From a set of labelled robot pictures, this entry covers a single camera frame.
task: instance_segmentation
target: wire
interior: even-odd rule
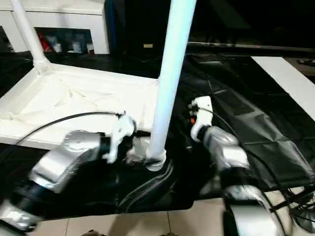
[[[71,116],[67,116],[61,119],[57,119],[54,120],[50,123],[44,124],[40,127],[38,127],[37,129],[33,130],[31,133],[27,134],[26,136],[24,136],[23,138],[21,138],[19,141],[17,141],[15,144],[11,145],[10,147],[8,147],[6,150],[4,150],[1,154],[0,154],[0,165],[2,164],[2,162],[4,161],[4,159],[15,149],[17,148],[17,145],[20,144],[24,139],[27,139],[29,136],[33,135],[34,133],[45,129],[53,124],[57,124],[59,122],[65,121],[65,120],[69,120],[69,119],[73,119],[73,118],[77,118],[77,117],[84,117],[84,116],[91,116],[91,115],[113,115],[113,116],[117,116],[120,117],[122,114],[118,114],[118,113],[114,113],[114,112],[86,112],[86,113],[80,113],[80,114],[75,114],[75,115],[71,115]]]
[[[298,218],[301,218],[301,219],[304,219],[304,220],[308,220],[308,221],[311,221],[311,222],[315,223],[315,220],[311,220],[309,218],[306,218],[306,217],[303,217],[303,216],[299,216],[299,215],[296,215],[296,214],[292,214],[292,215],[294,215],[295,217],[298,217]]]

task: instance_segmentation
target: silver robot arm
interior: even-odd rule
[[[116,161],[119,146],[126,152],[132,147],[136,132],[134,120],[123,115],[115,123],[112,134],[72,131],[54,150],[46,153],[33,167],[29,178],[0,206],[0,235],[20,236],[35,229],[45,218],[45,203],[52,203],[87,162],[106,159]]]
[[[257,187],[246,152],[238,145],[236,137],[212,126],[210,97],[196,98],[189,108],[190,114],[196,117],[191,137],[201,142],[217,163],[225,204],[224,235],[283,235]]]

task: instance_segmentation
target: black tarp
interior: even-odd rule
[[[157,78],[161,59],[111,55],[48,54],[51,62]],[[32,68],[28,53],[0,54],[0,93],[5,94]],[[248,150],[273,170],[282,187],[313,182],[315,122],[249,57],[186,56],[159,172],[144,166],[89,163],[79,170],[51,206],[48,218],[189,208],[196,199],[220,195],[216,166],[192,142],[187,104],[210,95],[213,108],[235,129]],[[216,117],[213,124],[228,130]],[[8,145],[1,144],[3,150]],[[0,160],[0,201],[46,150],[17,147]],[[277,189],[265,168],[249,155],[263,190]]]

